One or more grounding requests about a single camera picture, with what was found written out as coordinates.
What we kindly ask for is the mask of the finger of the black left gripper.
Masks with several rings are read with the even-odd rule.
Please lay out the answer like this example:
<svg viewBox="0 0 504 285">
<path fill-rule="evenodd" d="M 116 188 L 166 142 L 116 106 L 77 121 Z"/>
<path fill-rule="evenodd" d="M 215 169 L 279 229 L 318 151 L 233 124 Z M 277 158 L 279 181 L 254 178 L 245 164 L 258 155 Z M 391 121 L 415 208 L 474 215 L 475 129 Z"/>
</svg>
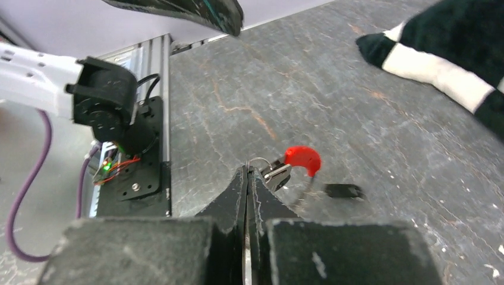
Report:
<svg viewBox="0 0 504 285">
<path fill-rule="evenodd" d="M 110 6 L 206 26 L 230 36 L 239 36 L 244 11 L 235 0 L 103 0 Z"/>
</svg>

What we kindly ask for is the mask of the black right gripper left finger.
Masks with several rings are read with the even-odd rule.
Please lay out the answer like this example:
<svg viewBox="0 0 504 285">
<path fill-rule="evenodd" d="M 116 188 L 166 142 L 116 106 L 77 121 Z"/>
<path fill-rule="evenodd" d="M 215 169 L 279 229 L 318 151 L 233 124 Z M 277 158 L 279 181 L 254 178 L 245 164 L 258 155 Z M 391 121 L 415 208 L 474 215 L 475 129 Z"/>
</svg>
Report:
<svg viewBox="0 0 504 285">
<path fill-rule="evenodd" d="M 243 284 L 247 169 L 195 217 L 70 224 L 38 284 Z"/>
</svg>

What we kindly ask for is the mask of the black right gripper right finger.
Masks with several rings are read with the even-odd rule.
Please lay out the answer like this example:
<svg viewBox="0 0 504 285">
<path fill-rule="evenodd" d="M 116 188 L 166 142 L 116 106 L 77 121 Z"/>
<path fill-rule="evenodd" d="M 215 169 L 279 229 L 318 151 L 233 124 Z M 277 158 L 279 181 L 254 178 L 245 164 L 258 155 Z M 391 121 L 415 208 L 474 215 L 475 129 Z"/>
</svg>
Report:
<svg viewBox="0 0 504 285">
<path fill-rule="evenodd" d="M 404 221 L 299 218 L 248 172 L 253 284 L 441 284 L 421 233 Z"/>
</svg>

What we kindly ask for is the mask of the key with black tag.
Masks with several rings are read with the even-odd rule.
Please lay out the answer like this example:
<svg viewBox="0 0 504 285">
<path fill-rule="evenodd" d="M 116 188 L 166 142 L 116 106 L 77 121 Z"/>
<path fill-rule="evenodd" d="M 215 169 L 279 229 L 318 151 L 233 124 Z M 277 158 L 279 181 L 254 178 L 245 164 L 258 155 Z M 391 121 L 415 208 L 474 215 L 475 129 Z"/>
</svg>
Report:
<svg viewBox="0 0 504 285">
<path fill-rule="evenodd" d="M 364 198 L 364 191 L 355 184 L 327 183 L 324 192 L 331 198 Z"/>
<path fill-rule="evenodd" d="M 261 171 L 261 174 L 266 182 L 266 186 L 276 192 L 282 188 L 291 178 L 292 166 L 290 164 L 279 164 L 272 170 L 266 168 Z"/>
</svg>

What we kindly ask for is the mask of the metal key organizer red handle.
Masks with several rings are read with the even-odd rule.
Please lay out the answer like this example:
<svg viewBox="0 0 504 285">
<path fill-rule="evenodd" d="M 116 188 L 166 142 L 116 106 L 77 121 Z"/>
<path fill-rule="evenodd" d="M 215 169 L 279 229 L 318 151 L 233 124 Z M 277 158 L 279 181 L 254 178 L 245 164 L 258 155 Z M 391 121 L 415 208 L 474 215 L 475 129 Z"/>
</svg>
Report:
<svg viewBox="0 0 504 285">
<path fill-rule="evenodd" d="M 303 167 L 307 172 L 307 176 L 310 178 L 307 191 L 309 192 L 315 181 L 316 173 L 320 170 L 322 165 L 322 160 L 320 158 L 319 153 L 308 146 L 305 145 L 296 145 L 292 147 L 288 147 L 283 155 L 281 155 L 275 161 L 269 161 L 263 157 L 255 157 L 247 161 L 247 167 L 251 166 L 252 162 L 262 161 L 267 164 L 264 168 L 269 168 L 272 170 L 279 164 L 290 164 L 293 167 Z"/>
</svg>

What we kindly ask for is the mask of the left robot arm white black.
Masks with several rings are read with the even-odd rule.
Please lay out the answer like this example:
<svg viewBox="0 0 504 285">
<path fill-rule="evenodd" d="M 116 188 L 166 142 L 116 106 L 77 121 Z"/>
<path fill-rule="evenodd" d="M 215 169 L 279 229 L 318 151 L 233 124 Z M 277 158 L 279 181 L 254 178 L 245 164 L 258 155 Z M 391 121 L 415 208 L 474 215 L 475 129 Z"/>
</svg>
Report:
<svg viewBox="0 0 504 285">
<path fill-rule="evenodd" d="M 238 1 L 111 1 L 124 10 L 188 20 L 237 37 Z M 101 142 L 120 142 L 137 113 L 138 82 L 128 69 L 1 43 L 1 98 L 93 128 Z"/>
</svg>

